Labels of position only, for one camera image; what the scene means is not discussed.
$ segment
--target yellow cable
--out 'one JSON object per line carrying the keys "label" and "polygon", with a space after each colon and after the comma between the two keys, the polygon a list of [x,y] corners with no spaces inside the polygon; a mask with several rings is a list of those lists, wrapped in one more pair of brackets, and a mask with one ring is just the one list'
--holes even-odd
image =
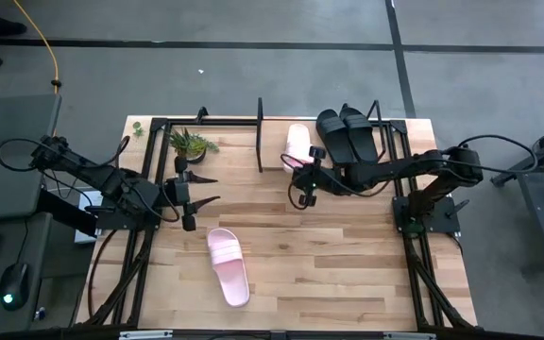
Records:
{"label": "yellow cable", "polygon": [[[59,80],[58,80],[58,61],[56,60],[56,56],[54,55],[54,51],[52,51],[52,47],[49,46],[49,43],[47,42],[47,39],[43,36],[42,32],[39,30],[37,25],[35,25],[35,23],[30,18],[28,13],[26,13],[25,9],[22,6],[20,6],[20,4],[18,3],[17,0],[13,0],[13,1],[14,1],[14,4],[16,4],[16,6],[18,7],[18,9],[25,15],[26,19],[30,22],[30,24],[33,25],[33,28],[35,28],[37,33],[39,33],[39,36],[42,37],[43,43],[45,44],[45,47],[47,47],[47,51],[49,51],[49,55],[52,56],[52,61],[54,61],[54,80],[58,83],[59,82]],[[54,85],[54,94],[57,94],[58,89],[59,89],[58,85],[57,84],[52,84],[52,85]]]}

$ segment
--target black slide sandal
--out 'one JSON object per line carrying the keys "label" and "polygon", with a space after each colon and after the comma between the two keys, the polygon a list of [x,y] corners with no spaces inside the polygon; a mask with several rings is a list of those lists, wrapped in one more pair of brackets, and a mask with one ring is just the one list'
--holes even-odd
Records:
{"label": "black slide sandal", "polygon": [[379,156],[373,140],[373,127],[366,117],[354,108],[344,107],[339,113],[339,118],[348,127],[349,143],[358,161],[376,164]]}
{"label": "black slide sandal", "polygon": [[334,110],[323,110],[316,118],[316,131],[332,162],[337,165],[356,162],[349,146],[348,128]]}

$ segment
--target wooden table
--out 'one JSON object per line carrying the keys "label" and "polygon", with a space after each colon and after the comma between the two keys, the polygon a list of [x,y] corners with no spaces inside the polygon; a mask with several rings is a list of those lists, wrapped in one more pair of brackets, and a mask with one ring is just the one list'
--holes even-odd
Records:
{"label": "wooden table", "polygon": [[[141,171],[148,138],[132,136],[132,125],[140,122],[148,131],[151,119],[152,116],[127,118],[124,135],[130,135],[131,141],[120,159],[123,167]],[[287,199],[291,175],[281,170],[280,161],[287,129],[295,122],[287,117],[263,121],[263,173],[258,172],[256,162],[255,127],[189,127],[220,148],[219,153],[208,154],[203,163],[190,166],[200,176],[219,180],[214,184],[191,184],[192,200],[216,195],[222,198],[199,211],[194,232],[183,231],[179,223],[161,225],[150,256],[141,328],[416,329],[403,242],[391,214],[394,186],[389,185],[371,198],[338,197],[317,191],[316,206],[297,211]],[[313,144],[322,145],[314,122],[301,123],[310,128]],[[430,120],[406,120],[406,125],[413,153],[435,148]],[[379,135],[374,135],[381,149]],[[157,155],[160,145],[161,137],[156,142]],[[174,157],[170,148],[166,178],[175,175]],[[156,168],[154,160],[151,179]],[[424,176],[417,180],[423,187],[433,178]],[[171,216],[169,209],[165,213]],[[212,271],[205,236],[214,228],[231,230],[241,242],[251,291],[245,307],[231,308],[226,304]],[[95,308],[119,279],[127,237],[127,232],[118,232],[104,251],[93,284]],[[429,239],[439,286],[462,316],[475,324],[458,247],[443,234],[430,234]],[[102,240],[99,239],[96,250]],[[426,289],[422,291],[426,315],[432,320],[429,295]],[[131,297],[128,294],[126,314]],[[77,321],[84,319],[86,294]]]}

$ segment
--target computer mouse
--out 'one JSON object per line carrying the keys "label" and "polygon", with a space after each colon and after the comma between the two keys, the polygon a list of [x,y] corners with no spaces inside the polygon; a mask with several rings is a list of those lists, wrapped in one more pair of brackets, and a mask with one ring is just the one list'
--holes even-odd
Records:
{"label": "computer mouse", "polygon": [[15,311],[28,300],[28,264],[10,265],[1,275],[0,300],[7,311]]}

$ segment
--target concrete floor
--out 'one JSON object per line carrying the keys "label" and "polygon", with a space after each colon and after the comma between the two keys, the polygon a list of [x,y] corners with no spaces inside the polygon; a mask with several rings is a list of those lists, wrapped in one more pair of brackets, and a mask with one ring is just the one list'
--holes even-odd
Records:
{"label": "concrete floor", "polygon": [[[405,44],[544,46],[544,1],[395,0]],[[383,0],[34,0],[26,9],[46,36],[67,39],[247,43],[392,43]],[[0,0],[2,16],[23,21]],[[28,37],[36,37],[32,30]],[[377,98],[385,117],[404,117],[393,51],[57,47],[59,129],[95,160],[116,147],[130,114],[315,116]],[[0,96],[51,91],[44,48],[0,46]],[[440,147],[500,133],[531,144],[544,134],[544,54],[406,53],[416,117],[431,118]],[[473,143],[484,164],[508,167],[524,154]],[[485,174],[489,179],[492,174]],[[455,192],[467,275],[479,324],[544,335],[544,276],[519,269],[544,259],[540,232],[519,188],[489,182]]]}

